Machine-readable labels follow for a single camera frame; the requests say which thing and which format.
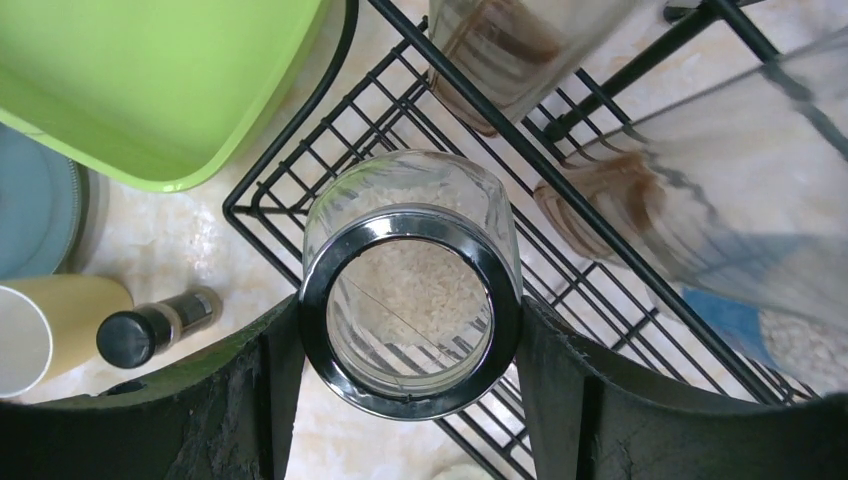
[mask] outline green plastic tray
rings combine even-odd
[[[118,181],[203,183],[267,125],[326,0],[0,0],[0,123]]]

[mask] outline countertop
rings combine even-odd
[[[392,27],[363,3],[351,54],[306,128],[314,126],[399,39]],[[396,3],[414,21],[426,14],[426,0]],[[848,8],[839,3],[766,0],[746,8],[746,12],[781,50],[788,51],[842,26],[842,20],[848,19]],[[93,182],[93,220],[72,269],[118,279],[136,303],[162,299],[193,284],[210,286],[224,300],[221,320],[143,368],[123,371],[92,358],[19,400],[39,402],[102,392],[217,341],[294,293],[294,288],[224,221],[221,203],[311,93],[335,49],[343,11],[343,2],[333,2],[304,71],[264,134],[209,182],[169,195],[140,192],[103,177]],[[657,8],[646,10],[586,61],[585,68],[603,81],[667,28]],[[754,65],[754,56],[726,26],[713,25],[617,100],[638,118]],[[577,89],[574,82],[566,80],[566,88]],[[599,123],[602,127],[614,126],[614,121],[603,115]],[[584,137],[581,140],[589,139],[588,132],[579,135]],[[362,413],[337,398],[306,368],[287,478],[423,480],[450,465],[470,462],[432,422],[391,422]]]

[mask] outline wire grid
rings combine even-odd
[[[426,20],[420,25],[422,30],[425,27]],[[398,90],[386,84],[389,71],[395,76],[398,71],[406,72],[408,86]],[[590,91],[600,90],[585,71],[579,70],[576,76]],[[554,95],[579,113],[577,104],[565,92],[558,89]],[[375,96],[384,100],[385,108],[369,114],[359,100],[367,97],[373,103]],[[626,121],[626,115],[614,103],[605,107]],[[292,231],[295,226],[302,235],[309,206],[341,172],[375,155],[408,148],[435,149],[477,160],[498,169],[513,201],[527,295],[550,305],[570,328],[648,368],[690,385],[751,399],[686,327],[658,315],[657,309],[645,301],[644,285],[632,273],[567,255],[542,231],[533,220],[543,217],[532,202],[535,184],[527,178],[529,167],[516,164],[506,142],[485,139],[457,120],[447,125],[445,118],[453,117],[428,89],[426,62],[403,40],[299,142],[293,153],[259,172],[251,205],[237,205],[233,211],[258,222],[254,232],[257,237],[270,235],[270,240],[279,243],[268,242],[275,255],[268,260],[299,286],[300,278],[294,272],[300,271],[302,236],[287,236],[283,231]],[[522,128],[555,161],[564,154],[542,133],[553,120],[554,115],[539,106],[522,122]],[[581,120],[597,135],[603,133],[585,115],[581,114]],[[355,135],[347,133],[352,123],[359,127],[353,128]],[[574,138],[567,135],[566,139],[579,148]],[[343,153],[329,158],[319,152],[329,143],[341,145]],[[320,166],[318,175],[315,166]],[[423,372],[408,356],[395,356],[393,362],[399,360],[411,370]],[[742,360],[783,403],[815,398],[806,386]],[[384,366],[392,368],[388,362]],[[495,478],[535,478],[520,389],[509,375],[477,404],[436,423]]]

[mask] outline black bottle cap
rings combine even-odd
[[[170,337],[168,320],[153,309],[117,312],[100,324],[97,350],[118,368],[136,368],[153,358]]]

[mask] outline dish rack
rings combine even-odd
[[[778,55],[733,1],[704,0],[602,85],[578,70],[575,75],[591,92],[589,96],[576,102],[558,89],[552,95],[570,107],[568,113],[555,118],[539,106],[519,126],[513,126],[427,40],[426,18],[414,25],[391,0],[369,0],[401,34],[401,41],[314,130],[296,139],[298,129],[326,95],[347,57],[359,5],[358,0],[346,1],[345,24],[329,69],[224,203],[228,221],[292,285],[298,287],[301,281],[294,266],[301,260],[302,237],[287,237],[282,228],[294,225],[302,232],[309,206],[340,172],[372,156],[407,148],[483,158],[487,167],[498,169],[501,179],[506,178],[505,183],[510,184],[507,187],[520,238],[525,293],[550,305],[569,327],[653,370],[725,395],[775,405],[816,397],[810,388],[736,355],[551,164],[551,160],[564,158],[554,140],[567,139],[579,148],[569,134],[575,126],[582,124],[601,135],[602,131],[588,117],[596,110],[606,108],[621,124],[627,124],[630,118],[613,97],[715,21],[725,21],[760,60],[769,61]],[[428,89],[428,64],[471,97],[472,104],[500,132],[500,139],[483,138],[450,116]],[[388,85],[388,72],[393,78],[398,72],[407,75],[408,85],[402,89],[396,88],[396,82]],[[378,114],[365,112],[358,103],[363,96],[368,96],[369,101],[379,97],[385,108]],[[351,122],[358,125],[356,135],[343,132],[350,130]],[[297,142],[292,153],[274,163],[283,146],[290,142]],[[327,156],[322,146],[329,143],[340,146],[343,153]],[[314,172],[316,166],[320,167],[320,175],[303,173]],[[543,217],[532,211],[535,184],[528,183],[527,172],[535,172],[557,189],[633,273],[602,263],[581,263],[564,254],[556,239],[540,228],[542,220],[538,219]],[[644,289],[644,285],[652,288],[688,328],[661,321],[656,308],[640,298],[639,289]],[[716,368],[720,374],[708,371]],[[521,392],[510,372],[477,404],[435,422],[493,477],[535,478]]]

